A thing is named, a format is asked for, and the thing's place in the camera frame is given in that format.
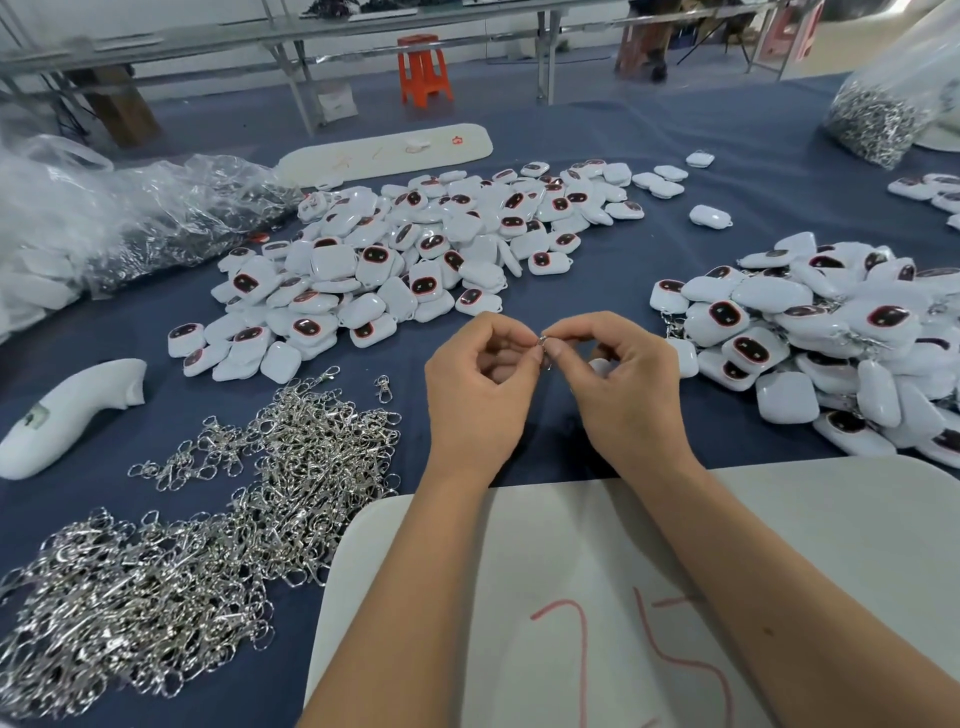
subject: white board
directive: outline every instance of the white board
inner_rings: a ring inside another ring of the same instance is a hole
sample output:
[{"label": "white board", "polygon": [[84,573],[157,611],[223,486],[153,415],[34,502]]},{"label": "white board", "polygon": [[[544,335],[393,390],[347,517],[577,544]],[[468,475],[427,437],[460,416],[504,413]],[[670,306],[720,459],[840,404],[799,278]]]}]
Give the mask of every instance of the white board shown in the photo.
[{"label": "white board", "polygon": [[275,170],[284,184],[310,187],[323,177],[343,178],[344,182],[368,180],[464,164],[492,152],[486,129],[478,124],[453,124],[301,147],[282,158]]},{"label": "white board", "polygon": [[[960,483],[899,455],[714,474],[960,679]],[[368,506],[341,542],[304,701],[409,503],[397,497]],[[488,505],[462,726],[774,725],[722,629],[621,481],[497,488]]]}]

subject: dark blue table surface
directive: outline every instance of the dark blue table surface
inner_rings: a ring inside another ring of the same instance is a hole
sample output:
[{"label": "dark blue table surface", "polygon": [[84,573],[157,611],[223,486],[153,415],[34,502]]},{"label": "dark blue table surface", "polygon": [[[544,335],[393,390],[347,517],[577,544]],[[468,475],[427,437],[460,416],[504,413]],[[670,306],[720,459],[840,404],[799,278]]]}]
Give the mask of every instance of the dark blue table surface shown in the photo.
[{"label": "dark blue table surface", "polygon": [[[845,153],[817,129],[839,85],[825,78],[736,90],[645,97],[642,105],[587,103],[458,119],[484,125],[493,154],[467,165],[483,176],[533,159],[555,169],[592,157],[625,161],[635,172],[655,164],[683,164],[706,149],[713,165],[694,170],[685,194],[656,200],[635,187],[646,218],[594,228],[573,257],[572,270],[552,278],[511,279],[504,312],[540,330],[558,318],[609,309],[653,331],[662,323],[648,305],[652,283],[688,279],[709,268],[766,250],[781,237],[811,230],[821,242],[861,240],[889,245],[921,267],[956,265],[960,236],[939,210],[896,198],[884,187],[909,173],[960,172],[956,157],[911,151],[897,173],[886,173]],[[273,164],[300,146],[265,145],[255,161]],[[404,182],[413,174],[371,182]],[[687,219],[697,204],[720,207],[733,218],[726,231],[698,228]],[[288,235],[279,233],[275,237]],[[104,506],[138,519],[158,508],[164,518],[222,510],[243,478],[193,482],[158,493],[149,481],[126,477],[129,465],[163,459],[216,414],[245,424],[275,390],[264,376],[216,383],[185,378],[167,356],[165,333],[187,321],[212,321],[222,309],[209,290],[223,279],[215,264],[165,275],[109,301],[71,306],[5,344],[0,356],[0,430],[6,431],[37,399],[65,377],[107,359],[136,356],[148,362],[145,406],[102,418],[58,463],[35,478],[0,482],[0,570],[33,558],[45,536]],[[416,489],[430,434],[423,363],[466,318],[450,313],[430,324],[408,323],[368,350],[343,336],[308,363],[304,374],[342,367],[336,385],[361,406],[376,406],[373,380],[393,384],[391,406],[403,415],[393,470],[401,490]],[[775,426],[756,413],[752,393],[737,395],[697,377],[682,384],[684,420],[697,455],[710,468],[781,462],[840,454],[809,426]],[[497,484],[515,485],[611,474],[578,426],[573,398],[554,371],[541,378],[527,430]],[[213,725],[292,726],[303,700],[322,591],[274,585],[276,639],[265,652],[244,647],[229,665],[189,683],[175,699],[133,691],[109,692],[85,715],[63,724],[98,728],[169,728]],[[10,610],[0,613],[9,624]]]}]

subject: clear plastic bag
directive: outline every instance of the clear plastic bag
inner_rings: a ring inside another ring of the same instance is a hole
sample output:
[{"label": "clear plastic bag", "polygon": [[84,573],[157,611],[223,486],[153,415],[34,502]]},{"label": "clear plastic bag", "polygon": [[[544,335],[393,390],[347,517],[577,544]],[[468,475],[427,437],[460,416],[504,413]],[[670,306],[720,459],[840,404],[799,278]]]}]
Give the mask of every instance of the clear plastic bag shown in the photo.
[{"label": "clear plastic bag", "polygon": [[117,170],[59,136],[0,144],[0,342],[84,291],[221,255],[296,214],[301,197],[237,157]]},{"label": "clear plastic bag", "polygon": [[952,110],[960,88],[960,0],[945,0],[869,64],[830,105],[824,128],[851,152],[893,169]]}]

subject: red mark on white board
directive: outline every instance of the red mark on white board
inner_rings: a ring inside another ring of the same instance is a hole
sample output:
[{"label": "red mark on white board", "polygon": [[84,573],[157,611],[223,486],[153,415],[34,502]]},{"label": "red mark on white board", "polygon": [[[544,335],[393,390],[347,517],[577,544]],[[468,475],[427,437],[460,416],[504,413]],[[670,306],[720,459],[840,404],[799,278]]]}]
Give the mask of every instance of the red mark on white board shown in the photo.
[{"label": "red mark on white board", "polygon": [[587,728],[587,615],[584,613],[584,608],[573,599],[558,599],[538,612],[534,612],[530,615],[530,619],[537,621],[557,607],[575,607],[580,615],[580,728]]},{"label": "red mark on white board", "polygon": [[[636,598],[636,608],[640,612],[640,621],[643,623],[643,631],[647,635],[647,641],[650,643],[650,646],[654,648],[654,652],[657,653],[657,656],[671,665],[677,665],[680,667],[692,667],[693,669],[705,669],[708,672],[711,672],[717,680],[720,681],[720,688],[723,690],[723,702],[724,702],[724,728],[733,727],[733,692],[730,689],[730,682],[727,680],[727,676],[723,671],[710,663],[704,663],[700,660],[685,660],[680,657],[673,657],[666,654],[660,647],[657,645],[657,641],[654,639],[654,632],[650,628],[650,621],[647,619],[647,610],[643,606],[643,597],[640,595],[640,590],[637,587],[634,587],[634,597]],[[682,603],[681,601],[674,601],[675,604]]]},{"label": "red mark on white board", "polygon": [[700,595],[669,596],[666,599],[658,599],[657,601],[650,602],[650,606],[659,609],[660,607],[672,607],[677,604],[686,604],[687,602],[697,604],[703,601],[705,600]]}]

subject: plastic bag of metal clasps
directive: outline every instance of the plastic bag of metal clasps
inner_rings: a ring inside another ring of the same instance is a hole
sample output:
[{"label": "plastic bag of metal clasps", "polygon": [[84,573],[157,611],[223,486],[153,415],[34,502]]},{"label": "plastic bag of metal clasps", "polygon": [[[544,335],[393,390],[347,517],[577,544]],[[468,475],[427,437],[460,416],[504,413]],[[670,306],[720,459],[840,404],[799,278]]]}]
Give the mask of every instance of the plastic bag of metal clasps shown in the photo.
[{"label": "plastic bag of metal clasps", "polygon": [[236,157],[114,169],[41,134],[0,140],[0,342],[88,291],[197,265],[296,213],[300,192]]},{"label": "plastic bag of metal clasps", "polygon": [[946,0],[841,86],[826,130],[893,169],[920,133],[952,110],[960,87],[960,0]]}]

